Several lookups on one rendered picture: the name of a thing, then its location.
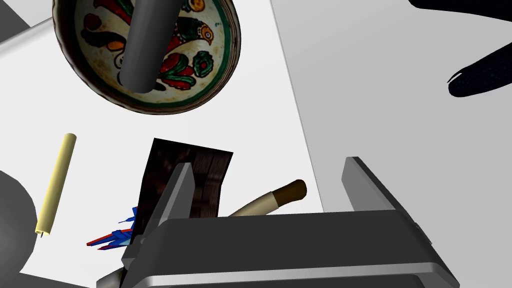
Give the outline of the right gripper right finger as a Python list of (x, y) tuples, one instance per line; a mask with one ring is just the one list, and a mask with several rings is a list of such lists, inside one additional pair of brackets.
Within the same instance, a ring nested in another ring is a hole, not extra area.
[(359, 211), (394, 210), (395, 207), (370, 179), (355, 157), (347, 157), (341, 181), (351, 207)]

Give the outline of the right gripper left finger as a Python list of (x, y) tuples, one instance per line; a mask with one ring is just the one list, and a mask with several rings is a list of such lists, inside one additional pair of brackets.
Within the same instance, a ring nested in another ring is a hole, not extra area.
[(172, 173), (161, 164), (146, 164), (135, 219), (135, 237), (148, 237), (170, 219), (189, 217), (195, 178), (190, 162), (178, 163)]

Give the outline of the blue and red toy plane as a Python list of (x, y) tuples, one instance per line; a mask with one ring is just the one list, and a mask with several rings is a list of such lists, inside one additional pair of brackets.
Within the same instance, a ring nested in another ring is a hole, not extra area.
[(87, 242), (86, 246), (93, 247), (93, 246), (100, 245), (100, 247), (98, 247), (97, 249), (101, 250), (101, 251), (128, 246), (130, 244), (130, 241), (132, 238), (132, 233), (133, 233), (133, 228), (135, 226), (137, 211), (138, 211), (138, 207), (137, 206), (133, 207), (132, 208), (133, 216), (130, 218), (127, 218), (124, 221), (119, 222), (119, 224), (125, 223), (125, 222), (131, 223), (130, 228), (114, 230), (110, 234), (107, 234), (107, 235), (100, 237), (98, 239), (95, 239), (93, 241)]

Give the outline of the beige brush with brown tip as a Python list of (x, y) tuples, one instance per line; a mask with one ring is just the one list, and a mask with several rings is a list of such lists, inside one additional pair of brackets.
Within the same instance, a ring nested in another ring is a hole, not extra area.
[(306, 183), (302, 179), (297, 179), (274, 191), (263, 194), (232, 213), (230, 217), (267, 215), (284, 205), (302, 200), (306, 194)]

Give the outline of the white table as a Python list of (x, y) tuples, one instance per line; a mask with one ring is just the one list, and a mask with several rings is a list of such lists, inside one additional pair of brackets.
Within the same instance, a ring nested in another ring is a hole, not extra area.
[(225, 217), (296, 179), (307, 198), (280, 212), (322, 210), (270, 0), (233, 0), (241, 55), (220, 93), (192, 111), (135, 113), (95, 94), (64, 58), (47, 22), (0, 45), (0, 170), (40, 210), (64, 134), (77, 136), (56, 219), (23, 272), (94, 287), (123, 250), (86, 243), (128, 228), (154, 138), (233, 153), (221, 186)]

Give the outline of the pale yellow candle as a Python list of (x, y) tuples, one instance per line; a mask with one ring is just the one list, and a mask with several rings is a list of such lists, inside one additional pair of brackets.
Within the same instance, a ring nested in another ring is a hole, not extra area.
[(62, 139), (35, 227), (41, 238), (53, 227), (76, 141), (77, 136), (72, 133), (65, 134)]

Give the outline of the painted ceramic bowl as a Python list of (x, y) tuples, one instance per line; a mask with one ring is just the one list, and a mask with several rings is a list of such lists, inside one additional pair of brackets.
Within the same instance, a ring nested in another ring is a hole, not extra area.
[(149, 93), (134, 93), (119, 78), (136, 1), (52, 0), (55, 35), (77, 76), (99, 96), (140, 114), (182, 114), (210, 101), (240, 58), (233, 0), (183, 0)]

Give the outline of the dark grey cylinder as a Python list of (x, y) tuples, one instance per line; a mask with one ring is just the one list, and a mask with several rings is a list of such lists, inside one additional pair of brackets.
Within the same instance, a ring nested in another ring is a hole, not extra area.
[(120, 83), (134, 93), (155, 86), (184, 0), (136, 0), (120, 68)]

